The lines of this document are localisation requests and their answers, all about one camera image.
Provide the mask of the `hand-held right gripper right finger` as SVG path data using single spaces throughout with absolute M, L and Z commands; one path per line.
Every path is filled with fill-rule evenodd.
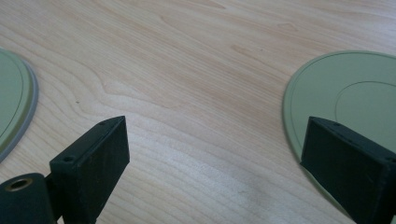
M 348 127 L 311 117 L 301 165 L 357 224 L 396 216 L 396 154 Z

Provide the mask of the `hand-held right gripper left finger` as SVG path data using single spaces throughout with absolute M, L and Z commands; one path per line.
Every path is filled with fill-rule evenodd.
M 126 118 L 99 122 L 49 162 L 55 216 L 94 224 L 130 161 Z

